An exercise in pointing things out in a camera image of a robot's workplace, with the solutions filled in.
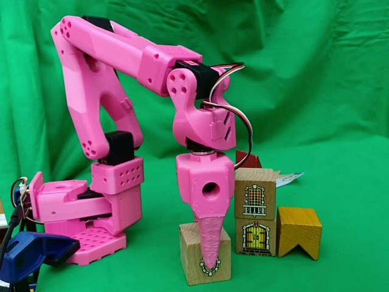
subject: yellow wooden block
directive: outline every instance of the yellow wooden block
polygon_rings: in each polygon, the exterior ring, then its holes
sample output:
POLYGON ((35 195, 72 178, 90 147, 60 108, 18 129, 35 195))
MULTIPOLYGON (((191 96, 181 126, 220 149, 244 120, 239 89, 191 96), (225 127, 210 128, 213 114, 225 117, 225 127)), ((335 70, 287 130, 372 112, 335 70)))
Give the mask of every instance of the yellow wooden block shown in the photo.
POLYGON ((212 269, 204 265, 197 223, 180 225, 180 254, 189 286, 231 279, 231 239, 224 228, 221 232, 218 261, 212 269))
POLYGON ((314 260, 318 260, 322 224, 314 209, 279 207, 277 225, 279 257, 300 245, 314 260))

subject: red block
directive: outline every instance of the red block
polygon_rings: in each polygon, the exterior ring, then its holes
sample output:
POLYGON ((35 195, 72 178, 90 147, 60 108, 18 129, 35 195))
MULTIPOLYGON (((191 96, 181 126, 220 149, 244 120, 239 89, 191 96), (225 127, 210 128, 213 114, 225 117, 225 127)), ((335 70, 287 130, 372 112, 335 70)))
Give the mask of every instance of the red block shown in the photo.
MULTIPOLYGON (((236 151, 236 163, 242 160, 246 156, 247 152, 237 150, 236 151)), ((262 165, 257 155, 250 154, 249 158, 241 167, 247 167, 251 169, 261 169, 262 165)))

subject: blue clamp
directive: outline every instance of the blue clamp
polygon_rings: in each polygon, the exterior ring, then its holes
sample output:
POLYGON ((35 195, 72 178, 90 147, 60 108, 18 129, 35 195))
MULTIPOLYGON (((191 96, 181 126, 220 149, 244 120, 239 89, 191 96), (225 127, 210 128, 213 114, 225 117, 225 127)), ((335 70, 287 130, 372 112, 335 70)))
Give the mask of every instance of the blue clamp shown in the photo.
POLYGON ((0 268, 0 280, 18 283, 44 263, 59 266, 80 249, 80 242, 61 235, 20 232, 13 237, 5 251, 0 268))

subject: block with window picture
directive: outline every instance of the block with window picture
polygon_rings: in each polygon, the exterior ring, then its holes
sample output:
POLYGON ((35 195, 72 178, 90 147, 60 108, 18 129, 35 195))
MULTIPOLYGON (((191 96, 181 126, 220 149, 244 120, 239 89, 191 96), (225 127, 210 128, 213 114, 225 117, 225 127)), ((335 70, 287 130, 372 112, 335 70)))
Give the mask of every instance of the block with window picture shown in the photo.
POLYGON ((238 169, 235 173, 235 218, 274 220, 275 189, 272 169, 238 169))

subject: table surface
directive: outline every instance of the table surface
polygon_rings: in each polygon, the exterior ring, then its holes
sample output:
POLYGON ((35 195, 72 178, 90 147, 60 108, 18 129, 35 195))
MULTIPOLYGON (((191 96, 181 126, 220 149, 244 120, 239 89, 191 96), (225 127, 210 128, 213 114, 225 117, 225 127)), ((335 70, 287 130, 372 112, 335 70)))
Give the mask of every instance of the table surface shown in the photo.
POLYGON ((178 226, 192 222, 193 215, 177 189, 175 160, 146 159, 143 218, 126 231, 128 247, 89 266, 44 266, 37 292, 386 290, 389 141, 372 137, 297 148, 257 147, 254 153, 265 168, 306 171, 277 189, 277 206, 316 210, 323 225, 317 262, 299 250, 282 258, 236 254, 232 201, 224 223, 232 239, 232 279, 189 287, 178 226))

